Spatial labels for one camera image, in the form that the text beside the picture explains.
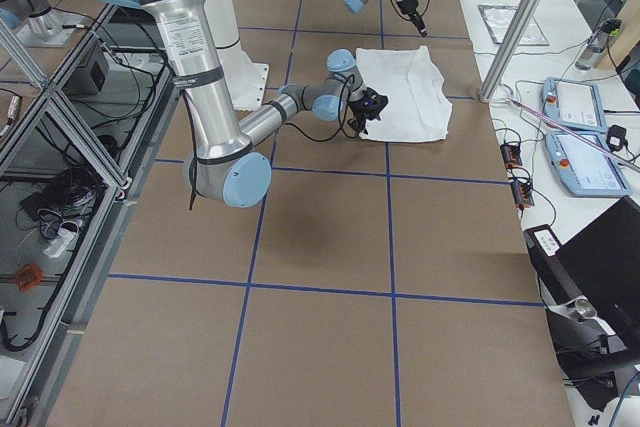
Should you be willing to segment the blue teach pendant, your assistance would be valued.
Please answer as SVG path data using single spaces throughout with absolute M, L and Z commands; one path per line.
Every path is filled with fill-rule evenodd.
M 575 197 L 616 198 L 632 193 L 620 167 L 588 143 L 604 148 L 604 139 L 596 132 L 572 136 L 550 131 L 545 148 L 551 166 L 565 189 Z
M 573 129 L 605 133 L 607 125 L 597 85 L 548 77 L 541 98 L 543 114 Z

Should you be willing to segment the aluminium frame post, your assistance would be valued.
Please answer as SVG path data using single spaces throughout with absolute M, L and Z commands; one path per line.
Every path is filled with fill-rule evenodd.
M 535 13 L 540 1 L 541 0 L 521 0 L 518 4 L 518 10 L 507 31 L 504 41 L 501 43 L 480 88 L 479 100 L 481 102 L 488 103 L 491 100 L 512 57 L 515 54 L 524 30 L 527 27 L 530 18 Z

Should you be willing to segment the white long-sleeve printed t-shirt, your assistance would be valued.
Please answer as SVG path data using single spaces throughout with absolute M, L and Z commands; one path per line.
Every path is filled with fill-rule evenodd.
M 366 123 L 361 138 L 380 142 L 424 143 L 446 138 L 452 104 L 444 77 L 427 47 L 416 50 L 356 50 L 366 86 L 388 98 L 378 120 Z

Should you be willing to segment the silver-edged plastic bag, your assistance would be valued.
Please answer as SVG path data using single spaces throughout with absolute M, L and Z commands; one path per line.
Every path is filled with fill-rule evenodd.
M 492 42 L 500 45 L 507 34 L 518 8 L 512 5 L 480 4 L 478 11 Z M 549 42 L 540 25 L 531 17 L 519 41 L 520 46 L 548 46 Z

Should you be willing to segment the black laptop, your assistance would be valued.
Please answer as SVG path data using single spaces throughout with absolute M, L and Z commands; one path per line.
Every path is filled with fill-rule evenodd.
M 548 225 L 527 229 L 524 239 L 553 301 L 546 318 L 567 384 L 596 410 L 638 395 L 638 204 L 619 199 L 565 243 Z

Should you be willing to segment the blue teach pendant far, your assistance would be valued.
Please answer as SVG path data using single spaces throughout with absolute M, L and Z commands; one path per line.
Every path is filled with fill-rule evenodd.
M 543 114 L 573 129 L 605 133 L 607 125 L 597 85 L 548 77 L 541 98 Z

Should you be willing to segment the metal reacher stick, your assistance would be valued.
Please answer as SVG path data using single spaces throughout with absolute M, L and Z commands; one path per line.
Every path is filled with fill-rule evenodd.
M 640 169 L 639 166 L 635 165 L 634 163 L 618 156 L 617 154 L 611 152 L 608 150 L 608 148 L 606 147 L 601 147 L 599 144 L 591 142 L 589 140 L 587 140 L 584 136 L 581 136 L 580 133 L 573 131 L 563 125 L 561 125 L 560 123 L 556 122 L 555 120 L 553 120 L 551 117 L 548 117 L 546 115 L 544 115 L 543 113 L 528 107 L 527 105 L 519 102 L 516 98 L 514 97 L 509 97 L 509 103 L 512 104 L 513 106 L 515 106 L 516 108 L 519 108 L 521 110 L 526 111 L 527 113 L 537 117 L 538 119 L 544 121 L 546 124 L 556 128 L 557 130 L 560 130 L 561 132 L 563 132 L 566 135 L 570 135 L 571 137 L 577 139 L 578 141 L 584 143 L 585 145 L 595 149 L 596 151 L 600 152 L 601 154 L 603 154 L 604 156 L 612 159 L 613 161 L 615 161 L 616 163 L 627 167 L 629 169 L 631 169 L 632 171 L 639 173 Z

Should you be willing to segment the blue teach pendant near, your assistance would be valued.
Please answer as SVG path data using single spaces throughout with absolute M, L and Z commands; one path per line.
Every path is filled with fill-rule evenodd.
M 620 167 L 588 143 L 604 148 L 604 139 L 596 132 L 572 136 L 550 131 L 545 148 L 551 166 L 565 189 L 575 197 L 616 198 L 632 193 Z

